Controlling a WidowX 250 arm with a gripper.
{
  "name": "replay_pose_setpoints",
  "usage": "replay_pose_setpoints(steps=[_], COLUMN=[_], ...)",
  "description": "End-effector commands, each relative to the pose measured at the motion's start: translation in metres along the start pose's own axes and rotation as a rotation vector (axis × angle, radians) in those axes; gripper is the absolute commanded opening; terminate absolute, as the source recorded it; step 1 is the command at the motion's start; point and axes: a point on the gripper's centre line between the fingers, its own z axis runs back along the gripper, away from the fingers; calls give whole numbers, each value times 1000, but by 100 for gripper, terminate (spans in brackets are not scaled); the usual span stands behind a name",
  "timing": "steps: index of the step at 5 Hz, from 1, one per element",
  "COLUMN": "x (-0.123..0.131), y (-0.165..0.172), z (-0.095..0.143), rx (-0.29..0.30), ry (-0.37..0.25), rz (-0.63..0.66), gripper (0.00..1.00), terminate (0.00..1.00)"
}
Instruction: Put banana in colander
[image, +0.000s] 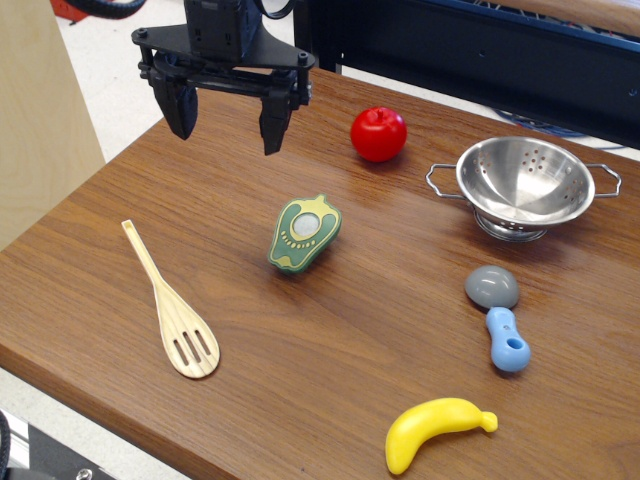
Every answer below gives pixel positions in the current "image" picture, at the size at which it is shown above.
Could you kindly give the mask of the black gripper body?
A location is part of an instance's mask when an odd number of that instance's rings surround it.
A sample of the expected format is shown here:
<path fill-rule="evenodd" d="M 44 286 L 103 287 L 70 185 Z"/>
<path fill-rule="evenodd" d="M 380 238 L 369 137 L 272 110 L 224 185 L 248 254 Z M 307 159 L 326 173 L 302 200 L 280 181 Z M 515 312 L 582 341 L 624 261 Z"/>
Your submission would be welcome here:
<path fill-rule="evenodd" d="M 265 108 L 311 99 L 312 54 L 272 36 L 260 1 L 186 1 L 182 25 L 139 28 L 140 76 L 162 108 L 196 108 L 199 88 L 259 98 Z"/>

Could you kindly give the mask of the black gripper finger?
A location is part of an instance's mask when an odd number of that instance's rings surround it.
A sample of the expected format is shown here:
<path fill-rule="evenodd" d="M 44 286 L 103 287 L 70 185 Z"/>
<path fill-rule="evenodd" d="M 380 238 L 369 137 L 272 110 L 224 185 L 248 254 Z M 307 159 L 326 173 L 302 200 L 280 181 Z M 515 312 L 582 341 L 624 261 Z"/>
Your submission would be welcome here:
<path fill-rule="evenodd" d="M 158 71 L 150 74 L 149 81 L 170 130 L 182 140 L 187 140 L 198 117 L 196 88 Z"/>
<path fill-rule="evenodd" d="M 263 97 L 261 105 L 259 126 L 264 154 L 272 155 L 281 150 L 292 115 L 291 99 L 288 94 Z"/>

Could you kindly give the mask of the robot base with rail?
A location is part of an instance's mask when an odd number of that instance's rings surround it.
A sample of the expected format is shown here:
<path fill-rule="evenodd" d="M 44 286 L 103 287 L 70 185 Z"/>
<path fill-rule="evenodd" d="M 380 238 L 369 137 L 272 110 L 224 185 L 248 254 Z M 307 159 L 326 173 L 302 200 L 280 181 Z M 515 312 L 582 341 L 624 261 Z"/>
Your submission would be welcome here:
<path fill-rule="evenodd" d="M 88 460 L 28 422 L 1 410 L 2 479 L 114 479 Z"/>

